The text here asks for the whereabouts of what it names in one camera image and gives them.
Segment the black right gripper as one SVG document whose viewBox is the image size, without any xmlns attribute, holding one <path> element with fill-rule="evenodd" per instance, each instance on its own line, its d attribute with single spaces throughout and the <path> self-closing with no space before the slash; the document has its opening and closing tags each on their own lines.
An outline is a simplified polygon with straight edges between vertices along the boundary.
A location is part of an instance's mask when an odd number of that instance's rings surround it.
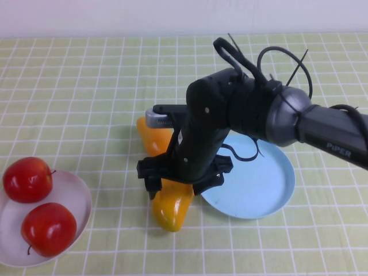
<svg viewBox="0 0 368 276">
<path fill-rule="evenodd" d="M 207 129 L 198 125 L 184 125 L 175 143 L 172 155 L 172 169 L 168 157 L 154 156 L 144 158 L 137 163 L 137 175 L 144 179 L 149 199 L 153 200 L 162 189 L 162 179 L 193 185 L 194 195 L 221 186 L 223 174 L 232 170 L 230 156 L 217 155 L 229 128 Z"/>
</svg>

